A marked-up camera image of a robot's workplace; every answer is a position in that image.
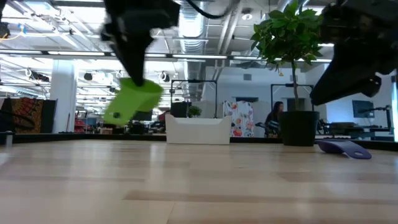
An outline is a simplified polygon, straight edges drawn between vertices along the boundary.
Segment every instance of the patterned fabric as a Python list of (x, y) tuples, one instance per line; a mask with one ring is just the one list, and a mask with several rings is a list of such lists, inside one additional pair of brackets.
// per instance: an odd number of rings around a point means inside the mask
[(254, 137), (252, 104), (245, 101), (224, 101), (224, 116), (232, 116), (231, 137)]
[[(12, 99), (12, 112), (14, 114), (25, 116), (31, 119), (35, 123), (35, 128), (33, 130), (23, 130), (16, 128), (16, 133), (30, 133), (30, 134), (38, 134), (40, 133), (41, 125), (42, 125), (42, 108), (43, 108), (43, 100), (36, 100), (30, 98), (21, 98), (21, 99)], [(17, 117), (14, 117), (14, 122), (16, 124), (23, 124), (23, 120), (20, 120)]]

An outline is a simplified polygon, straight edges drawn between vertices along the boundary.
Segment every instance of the person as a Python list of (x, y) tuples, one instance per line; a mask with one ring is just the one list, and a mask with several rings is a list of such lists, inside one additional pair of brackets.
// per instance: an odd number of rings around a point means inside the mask
[(266, 125), (270, 121), (275, 121), (278, 122), (278, 115), (280, 112), (284, 111), (284, 104), (281, 101), (275, 102), (274, 107), (272, 108), (272, 111), (268, 114), (267, 119), (266, 119)]

